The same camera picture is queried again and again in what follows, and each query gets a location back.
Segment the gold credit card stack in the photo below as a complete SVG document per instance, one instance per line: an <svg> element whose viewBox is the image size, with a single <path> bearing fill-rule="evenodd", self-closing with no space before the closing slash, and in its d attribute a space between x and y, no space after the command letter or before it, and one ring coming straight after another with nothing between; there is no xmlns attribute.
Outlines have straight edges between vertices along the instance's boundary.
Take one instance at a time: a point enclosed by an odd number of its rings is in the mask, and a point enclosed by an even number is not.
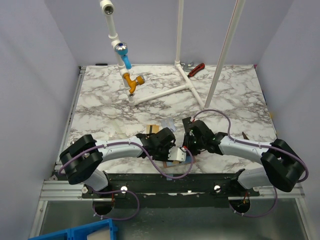
<svg viewBox="0 0 320 240"><path fill-rule="evenodd" d="M157 124L147 124L146 133L147 134L156 134L160 131L160 126Z"/></svg>

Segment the pink leather card holder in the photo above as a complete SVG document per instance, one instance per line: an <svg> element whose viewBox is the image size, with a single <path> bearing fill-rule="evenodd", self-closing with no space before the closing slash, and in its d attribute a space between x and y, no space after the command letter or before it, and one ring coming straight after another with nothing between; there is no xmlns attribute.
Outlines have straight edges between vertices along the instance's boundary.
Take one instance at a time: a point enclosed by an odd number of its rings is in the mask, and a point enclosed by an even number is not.
<svg viewBox="0 0 320 240"><path fill-rule="evenodd" d="M172 161L172 162L163 162L163 167L166 168L173 168L179 166L190 165L190 161Z"/></svg>

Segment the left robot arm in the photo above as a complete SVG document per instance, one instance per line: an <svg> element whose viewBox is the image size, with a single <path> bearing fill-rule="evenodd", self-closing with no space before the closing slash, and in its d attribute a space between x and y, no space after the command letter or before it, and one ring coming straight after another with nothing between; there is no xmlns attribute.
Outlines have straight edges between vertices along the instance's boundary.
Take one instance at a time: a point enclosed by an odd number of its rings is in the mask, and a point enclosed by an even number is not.
<svg viewBox="0 0 320 240"><path fill-rule="evenodd" d="M69 184L83 183L101 198L107 197L111 185L107 175L98 170L98 166L106 161L122 158L152 157L155 161L176 161L179 149L176 138L169 128L157 133L138 133L123 140L94 140L86 134L64 150L59 158Z"/></svg>

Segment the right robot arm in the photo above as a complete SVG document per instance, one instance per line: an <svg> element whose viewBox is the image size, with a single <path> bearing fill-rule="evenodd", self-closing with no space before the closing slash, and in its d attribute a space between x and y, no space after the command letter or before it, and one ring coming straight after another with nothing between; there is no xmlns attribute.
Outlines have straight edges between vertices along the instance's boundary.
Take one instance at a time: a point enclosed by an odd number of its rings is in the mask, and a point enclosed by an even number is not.
<svg viewBox="0 0 320 240"><path fill-rule="evenodd" d="M258 163L255 169L241 169L231 178L230 191L241 196L254 187L274 186L283 192L291 192L305 171L297 161L296 153L281 139L274 142L258 142L229 138L225 132L213 133L201 120L190 117L182 120L185 130L183 144L192 155L202 151L211 154L240 157Z"/></svg>

